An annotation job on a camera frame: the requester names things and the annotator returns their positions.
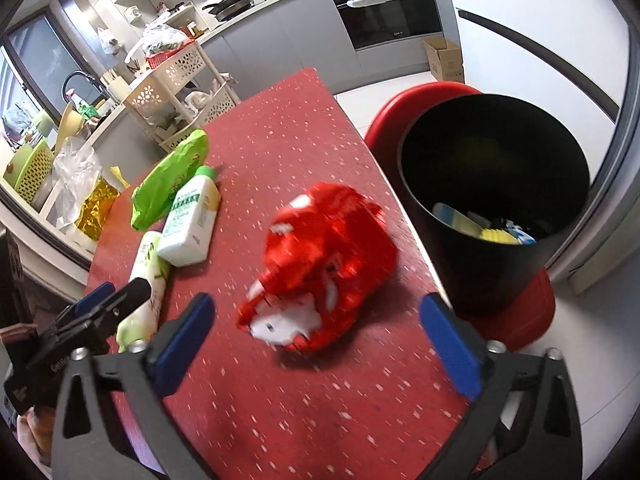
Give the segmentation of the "black trash bin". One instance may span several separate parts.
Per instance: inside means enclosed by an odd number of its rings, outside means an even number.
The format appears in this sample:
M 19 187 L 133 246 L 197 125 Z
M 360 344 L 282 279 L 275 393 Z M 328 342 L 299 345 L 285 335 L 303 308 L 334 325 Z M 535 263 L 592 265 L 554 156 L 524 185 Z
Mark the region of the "black trash bin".
M 407 212 L 451 307 L 482 318 L 533 281 L 585 207 L 588 162 L 574 136 L 542 108 L 500 94 L 439 103 L 413 122 L 398 148 Z M 536 240 L 503 245 L 460 233 L 433 214 L 443 203 Z

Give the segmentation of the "gold foil bag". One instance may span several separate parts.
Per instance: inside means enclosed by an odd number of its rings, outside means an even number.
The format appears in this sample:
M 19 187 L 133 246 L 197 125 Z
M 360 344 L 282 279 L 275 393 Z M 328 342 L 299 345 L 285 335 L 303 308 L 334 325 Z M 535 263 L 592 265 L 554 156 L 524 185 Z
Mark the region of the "gold foil bag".
M 88 236 L 90 240 L 97 242 L 118 196 L 119 190 L 117 188 L 114 188 L 104 178 L 98 177 L 91 193 L 80 206 L 78 217 L 74 222 L 76 228 Z

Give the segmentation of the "yellow foam sponge pad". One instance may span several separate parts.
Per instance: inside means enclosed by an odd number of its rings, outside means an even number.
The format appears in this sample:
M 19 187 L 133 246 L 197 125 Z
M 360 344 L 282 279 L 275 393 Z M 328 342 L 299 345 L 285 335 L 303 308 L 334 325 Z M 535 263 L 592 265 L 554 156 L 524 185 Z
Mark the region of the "yellow foam sponge pad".
M 519 245 L 520 241 L 509 231 L 499 229 L 482 229 L 480 239 L 486 242 L 498 243 L 503 245 Z

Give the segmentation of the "red snack bag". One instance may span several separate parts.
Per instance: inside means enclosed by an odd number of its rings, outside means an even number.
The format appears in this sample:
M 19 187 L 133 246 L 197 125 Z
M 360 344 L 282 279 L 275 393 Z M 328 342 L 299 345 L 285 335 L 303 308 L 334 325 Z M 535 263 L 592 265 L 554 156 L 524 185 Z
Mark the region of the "red snack bag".
M 274 217 L 264 270 L 239 306 L 236 325 L 285 351 L 326 350 L 355 325 L 397 260 L 382 208 L 350 186 L 319 182 Z

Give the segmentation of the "red chair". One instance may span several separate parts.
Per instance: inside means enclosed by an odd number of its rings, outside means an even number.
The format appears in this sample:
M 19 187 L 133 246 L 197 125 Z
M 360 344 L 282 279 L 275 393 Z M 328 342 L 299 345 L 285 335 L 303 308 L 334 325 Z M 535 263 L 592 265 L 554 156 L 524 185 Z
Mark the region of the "red chair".
M 523 101 L 457 82 L 400 92 L 364 138 L 426 249 L 454 313 L 486 339 L 522 350 L 548 330 L 555 310 L 544 264 L 554 222 L 534 156 L 518 146 L 547 115 Z M 529 246 L 488 242 L 450 226 L 436 205 L 477 214 L 495 228 L 513 221 Z

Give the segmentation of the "red basket on cart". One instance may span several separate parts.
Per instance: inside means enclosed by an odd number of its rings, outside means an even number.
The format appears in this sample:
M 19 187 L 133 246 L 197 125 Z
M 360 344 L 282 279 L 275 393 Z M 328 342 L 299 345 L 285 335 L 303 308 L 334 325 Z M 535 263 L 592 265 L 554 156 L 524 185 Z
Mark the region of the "red basket on cart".
M 185 49 L 186 47 L 190 47 L 191 44 L 193 44 L 193 40 L 184 42 L 183 44 L 180 44 L 180 46 L 176 47 L 175 49 L 149 55 L 145 58 L 145 62 L 146 64 L 149 65 L 149 68 L 151 70 L 155 70 L 158 66 L 160 66 L 160 64 L 162 64 L 163 62 L 166 62 L 172 56 L 176 55 L 178 52 Z

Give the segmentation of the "beige plastic storage cart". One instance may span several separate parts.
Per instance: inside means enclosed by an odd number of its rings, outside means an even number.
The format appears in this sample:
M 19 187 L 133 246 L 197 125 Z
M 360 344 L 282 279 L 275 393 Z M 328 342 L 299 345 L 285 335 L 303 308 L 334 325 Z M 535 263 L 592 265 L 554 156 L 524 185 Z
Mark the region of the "beige plastic storage cart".
M 192 131 L 240 104 L 232 82 L 194 42 L 146 72 L 124 105 L 143 132 L 169 153 Z

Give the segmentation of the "green plastic snack bag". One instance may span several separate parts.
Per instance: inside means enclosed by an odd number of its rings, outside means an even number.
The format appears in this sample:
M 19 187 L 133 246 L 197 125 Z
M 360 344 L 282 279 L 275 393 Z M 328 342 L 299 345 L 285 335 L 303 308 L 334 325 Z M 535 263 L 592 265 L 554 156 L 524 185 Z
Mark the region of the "green plastic snack bag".
M 196 129 L 156 164 L 132 192 L 130 226 L 133 229 L 146 231 L 168 215 L 178 191 L 195 176 L 208 150 L 207 134 Z

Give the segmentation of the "clear plastic bag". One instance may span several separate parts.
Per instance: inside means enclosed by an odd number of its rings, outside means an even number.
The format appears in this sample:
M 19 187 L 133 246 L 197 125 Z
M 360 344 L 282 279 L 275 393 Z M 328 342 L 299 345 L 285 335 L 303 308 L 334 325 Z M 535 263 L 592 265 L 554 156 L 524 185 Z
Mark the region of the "clear plastic bag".
M 54 202 L 54 225 L 65 231 L 79 218 L 82 204 L 102 174 L 102 165 L 89 142 L 68 136 L 55 156 L 53 173 L 61 185 Z

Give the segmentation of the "black built-in oven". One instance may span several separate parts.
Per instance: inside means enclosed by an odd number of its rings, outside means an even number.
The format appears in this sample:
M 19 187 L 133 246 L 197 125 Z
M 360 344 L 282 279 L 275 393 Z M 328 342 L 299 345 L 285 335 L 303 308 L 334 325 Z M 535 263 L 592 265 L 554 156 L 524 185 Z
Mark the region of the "black built-in oven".
M 356 50 L 439 34 L 436 0 L 333 0 Z

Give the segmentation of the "grey base cabinets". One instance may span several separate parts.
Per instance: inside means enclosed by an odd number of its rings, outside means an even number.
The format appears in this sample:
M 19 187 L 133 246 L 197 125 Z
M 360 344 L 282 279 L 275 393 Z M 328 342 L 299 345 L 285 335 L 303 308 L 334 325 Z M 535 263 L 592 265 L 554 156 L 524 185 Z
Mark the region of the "grey base cabinets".
M 451 0 L 436 0 L 442 32 L 356 50 L 333 0 L 269 0 L 241 14 L 204 41 L 218 70 L 233 76 L 243 99 L 302 68 L 316 70 L 333 93 L 425 72 L 423 40 L 457 39 Z

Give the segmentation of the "white green small bottle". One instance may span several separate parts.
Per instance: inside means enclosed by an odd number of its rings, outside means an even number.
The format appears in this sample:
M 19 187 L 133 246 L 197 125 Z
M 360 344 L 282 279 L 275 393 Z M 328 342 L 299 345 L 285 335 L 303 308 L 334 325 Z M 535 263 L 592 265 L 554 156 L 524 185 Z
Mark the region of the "white green small bottle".
M 221 203 L 215 179 L 212 167 L 199 166 L 171 205 L 157 255 L 176 268 L 202 263 L 208 256 Z

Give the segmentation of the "black frying pan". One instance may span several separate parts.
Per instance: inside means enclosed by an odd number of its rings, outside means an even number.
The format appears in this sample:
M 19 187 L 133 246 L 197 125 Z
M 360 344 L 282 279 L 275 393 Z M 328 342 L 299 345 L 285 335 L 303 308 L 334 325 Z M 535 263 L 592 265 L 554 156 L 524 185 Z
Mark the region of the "black frying pan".
M 225 22 L 250 9 L 253 4 L 253 0 L 220 0 L 206 4 L 203 10 L 212 14 L 218 22 Z

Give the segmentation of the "white blue carton box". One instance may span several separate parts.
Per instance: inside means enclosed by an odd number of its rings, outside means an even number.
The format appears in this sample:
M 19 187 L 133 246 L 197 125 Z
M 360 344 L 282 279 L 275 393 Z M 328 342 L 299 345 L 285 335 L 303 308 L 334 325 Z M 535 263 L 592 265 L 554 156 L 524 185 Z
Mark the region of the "white blue carton box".
M 438 220 L 450 226 L 451 229 L 465 235 L 480 238 L 480 234 L 482 234 L 484 230 L 484 228 L 474 220 L 443 203 L 436 203 L 434 205 L 433 214 Z

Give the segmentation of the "blue white plastic bag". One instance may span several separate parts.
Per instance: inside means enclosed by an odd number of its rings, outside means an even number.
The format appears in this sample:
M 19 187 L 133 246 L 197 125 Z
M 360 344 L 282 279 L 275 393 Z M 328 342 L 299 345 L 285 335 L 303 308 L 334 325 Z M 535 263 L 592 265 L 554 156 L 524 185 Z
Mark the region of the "blue white plastic bag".
M 506 232 L 508 232 L 511 236 L 513 236 L 518 244 L 521 245 L 533 245 L 536 244 L 536 240 L 527 234 L 520 226 L 513 223 L 512 221 L 506 222 Z

